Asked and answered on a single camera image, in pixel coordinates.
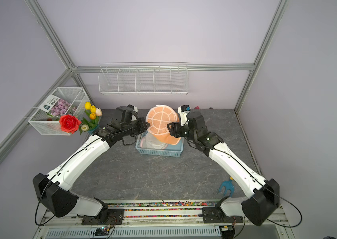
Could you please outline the orange mesh laundry bag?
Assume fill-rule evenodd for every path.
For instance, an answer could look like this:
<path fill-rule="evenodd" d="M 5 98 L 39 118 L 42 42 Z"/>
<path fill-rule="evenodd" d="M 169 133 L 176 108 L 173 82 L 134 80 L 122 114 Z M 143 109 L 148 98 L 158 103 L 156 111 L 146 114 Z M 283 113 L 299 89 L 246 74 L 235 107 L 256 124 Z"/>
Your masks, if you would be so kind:
<path fill-rule="evenodd" d="M 172 122 L 179 122 L 178 114 L 169 106 L 156 105 L 147 114 L 146 121 L 150 124 L 148 132 L 162 143 L 177 145 L 180 138 L 170 135 L 167 125 Z"/>

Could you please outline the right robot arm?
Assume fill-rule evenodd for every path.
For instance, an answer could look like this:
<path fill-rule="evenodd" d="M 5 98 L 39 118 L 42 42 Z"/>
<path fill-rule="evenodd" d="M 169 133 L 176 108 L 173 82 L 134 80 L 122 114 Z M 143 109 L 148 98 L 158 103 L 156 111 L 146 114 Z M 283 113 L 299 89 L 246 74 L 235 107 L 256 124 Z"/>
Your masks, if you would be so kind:
<path fill-rule="evenodd" d="M 181 115 L 180 122 L 167 124 L 171 136 L 183 137 L 189 146 L 203 152 L 218 163 L 240 186 L 245 196 L 240 200 L 226 197 L 219 201 L 218 209 L 227 217 L 246 217 L 256 226 L 261 226 L 280 206 L 280 186 L 267 180 L 240 160 L 225 141 L 208 130 L 200 112 Z"/>

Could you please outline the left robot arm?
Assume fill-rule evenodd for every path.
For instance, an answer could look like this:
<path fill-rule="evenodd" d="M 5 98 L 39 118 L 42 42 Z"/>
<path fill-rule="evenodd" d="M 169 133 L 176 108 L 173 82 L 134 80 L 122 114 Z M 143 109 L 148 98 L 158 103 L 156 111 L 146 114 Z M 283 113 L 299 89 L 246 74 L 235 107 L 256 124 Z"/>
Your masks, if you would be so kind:
<path fill-rule="evenodd" d="M 103 153 L 124 137 L 136 138 L 150 127 L 133 105 L 116 109 L 115 118 L 100 124 L 88 140 L 65 162 L 33 179 L 37 200 L 57 218 L 75 214 L 83 225 L 103 225 L 111 221 L 109 206 L 97 198 L 80 196 L 71 191 L 78 177 Z"/>

